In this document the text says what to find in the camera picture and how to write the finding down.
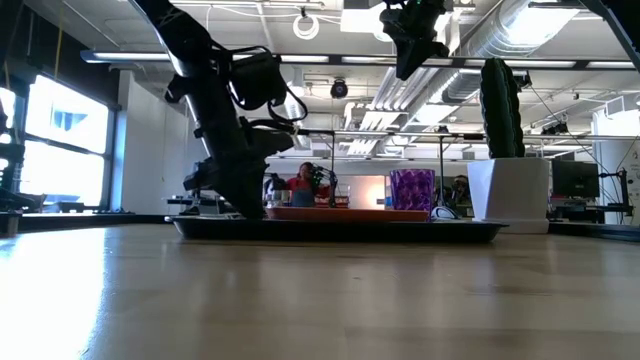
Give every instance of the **black tray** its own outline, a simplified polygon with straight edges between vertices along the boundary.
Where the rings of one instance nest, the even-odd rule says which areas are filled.
[[[502,224],[471,221],[339,223],[170,218],[187,240],[268,240],[389,243],[489,243]]]

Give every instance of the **window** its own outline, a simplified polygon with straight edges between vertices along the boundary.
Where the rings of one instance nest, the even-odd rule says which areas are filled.
[[[109,109],[44,76],[31,85],[28,134],[103,154],[107,145]]]
[[[103,197],[109,109],[43,76],[31,85],[20,192],[45,204]]]
[[[15,116],[16,94],[7,89],[0,88],[0,100],[2,100],[4,113],[9,117],[7,119],[7,127],[12,128],[13,117]]]

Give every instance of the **security camera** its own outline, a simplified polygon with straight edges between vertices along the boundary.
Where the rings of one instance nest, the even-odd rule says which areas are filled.
[[[331,86],[331,97],[334,99],[344,99],[349,93],[349,87],[344,79],[336,79]]]

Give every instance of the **purple container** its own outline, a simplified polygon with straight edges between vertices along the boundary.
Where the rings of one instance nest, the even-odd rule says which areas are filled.
[[[431,213],[436,172],[427,169],[391,171],[394,210],[421,210]]]

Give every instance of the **person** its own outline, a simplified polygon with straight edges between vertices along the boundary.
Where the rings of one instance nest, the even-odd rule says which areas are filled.
[[[318,185],[313,179],[313,164],[305,162],[300,165],[298,175],[287,181],[287,190],[291,191],[292,207],[315,207],[316,196],[328,196],[329,187]]]

